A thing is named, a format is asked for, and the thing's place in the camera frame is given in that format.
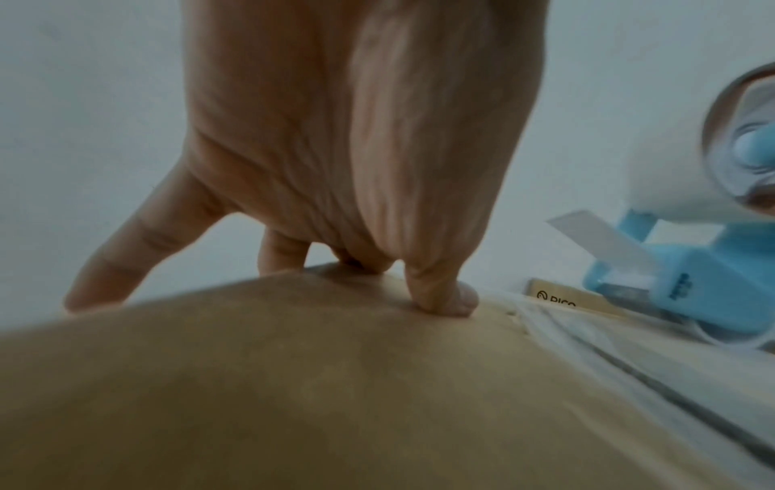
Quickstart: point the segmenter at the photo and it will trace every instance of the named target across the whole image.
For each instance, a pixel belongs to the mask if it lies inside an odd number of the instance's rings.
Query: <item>clear packing tape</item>
[[[727,86],[707,84],[682,115],[641,135],[630,160],[633,209],[679,223],[775,221],[775,166],[741,156],[752,131],[775,122],[775,64],[740,63],[724,67],[737,70]]]

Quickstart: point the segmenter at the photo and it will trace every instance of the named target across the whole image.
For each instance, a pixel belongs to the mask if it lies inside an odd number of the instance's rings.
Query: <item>white wall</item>
[[[771,0],[555,0],[542,95],[463,278],[576,283],[590,259],[544,220],[579,207],[615,219],[639,131],[740,46],[775,58],[773,22]],[[180,71],[177,0],[0,2],[0,325],[55,316],[82,261],[170,167]],[[261,233],[226,220],[135,298],[253,277]],[[309,263],[330,258],[313,248]]]

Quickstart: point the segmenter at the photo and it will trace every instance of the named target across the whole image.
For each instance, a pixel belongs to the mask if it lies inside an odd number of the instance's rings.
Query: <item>black strip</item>
[[[753,456],[757,461],[764,464],[768,468],[775,470],[775,448],[770,446],[766,441],[761,440],[756,435],[748,432],[746,429],[740,427],[727,420],[726,418],[718,415],[716,412],[703,407],[699,403],[683,396],[681,393],[670,388],[668,385],[645,375],[641,371],[636,370],[626,362],[615,358],[611,354],[608,354],[602,349],[599,349],[595,345],[587,342],[586,340],[579,338],[572,333],[568,332],[563,326],[557,322],[551,315],[547,315],[551,320],[560,327],[564,332],[570,335],[575,341],[590,348],[595,354],[607,361],[611,366],[618,368],[620,371],[637,379],[640,383],[649,387],[652,391],[660,395],[669,403],[680,408],[684,412],[693,416],[703,424],[710,427],[712,430],[720,433],[725,438],[734,442],[740,446],[743,450]]]

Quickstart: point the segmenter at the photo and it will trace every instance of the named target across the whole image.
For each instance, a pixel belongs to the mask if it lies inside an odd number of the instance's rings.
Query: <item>palm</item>
[[[508,45],[476,39],[477,24],[439,44],[428,32],[448,26],[434,2],[383,3],[401,2],[184,0],[182,158],[90,259],[69,308],[125,299],[238,211],[266,225],[262,274],[302,268],[321,242],[374,272],[404,260],[421,307],[469,314],[475,293],[457,274],[484,234],[541,58],[517,79]],[[475,5],[467,17],[489,14]]]

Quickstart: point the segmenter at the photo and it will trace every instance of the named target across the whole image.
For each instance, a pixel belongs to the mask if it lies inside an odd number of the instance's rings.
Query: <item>human hand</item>
[[[125,300],[159,262],[243,212],[260,274],[313,242],[424,310],[467,316],[479,245],[538,91],[545,0],[183,0],[182,156],[102,245],[70,311]]]

